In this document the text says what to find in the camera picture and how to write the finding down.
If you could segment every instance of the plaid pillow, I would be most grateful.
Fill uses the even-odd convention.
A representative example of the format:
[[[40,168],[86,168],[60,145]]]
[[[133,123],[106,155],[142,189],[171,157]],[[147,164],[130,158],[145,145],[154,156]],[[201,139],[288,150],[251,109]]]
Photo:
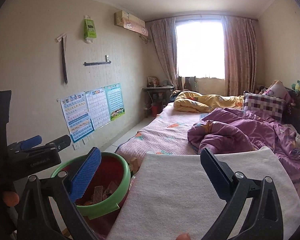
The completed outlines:
[[[280,98],[246,93],[243,109],[268,112],[273,119],[281,121],[284,104],[285,101]]]

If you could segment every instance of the tile floor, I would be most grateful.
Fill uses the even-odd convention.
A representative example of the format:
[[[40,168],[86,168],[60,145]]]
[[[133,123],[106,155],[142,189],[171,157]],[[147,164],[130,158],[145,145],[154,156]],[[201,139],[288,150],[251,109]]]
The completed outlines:
[[[128,141],[131,137],[135,136],[139,130],[141,130],[143,127],[150,124],[155,117],[148,117],[143,119],[140,123],[138,123],[134,128],[132,128],[130,131],[125,133],[122,137],[120,137],[117,141],[115,141],[111,146],[109,146],[105,152],[111,152],[114,153],[115,150],[122,144]]]

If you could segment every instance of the purple comforter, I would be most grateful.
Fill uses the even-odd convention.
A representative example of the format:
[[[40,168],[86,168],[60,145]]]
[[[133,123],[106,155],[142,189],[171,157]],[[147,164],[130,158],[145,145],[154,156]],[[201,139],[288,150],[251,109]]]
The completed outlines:
[[[214,154],[255,151],[267,146],[289,175],[300,172],[296,133],[264,112],[216,108],[192,126],[188,140],[199,152],[208,147]]]

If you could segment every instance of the white towel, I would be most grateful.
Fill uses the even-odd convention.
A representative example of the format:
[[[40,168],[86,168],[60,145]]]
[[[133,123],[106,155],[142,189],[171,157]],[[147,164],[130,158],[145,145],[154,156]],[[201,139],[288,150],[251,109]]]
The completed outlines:
[[[273,152],[263,147],[217,158],[249,179],[273,178],[282,208],[284,239],[289,239],[300,225],[300,200]],[[250,203],[251,199],[247,200],[231,236],[239,233]],[[225,204],[202,168],[200,156],[146,154],[107,240],[175,240],[186,232],[192,240],[200,240]]]

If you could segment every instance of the cable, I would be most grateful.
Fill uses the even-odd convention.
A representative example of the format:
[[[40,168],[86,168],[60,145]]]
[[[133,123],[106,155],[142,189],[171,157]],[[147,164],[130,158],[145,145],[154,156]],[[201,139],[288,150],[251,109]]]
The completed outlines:
[[[147,90],[147,92],[148,92],[148,94],[149,94],[149,96],[150,96],[150,98],[151,98],[152,104],[151,104],[151,107],[150,107],[150,108],[147,108],[147,109],[145,109],[145,110],[150,110],[150,109],[152,108],[152,105],[153,105],[153,100],[152,100],[152,97],[151,97],[151,95],[150,95],[150,93],[149,93],[148,90]]]

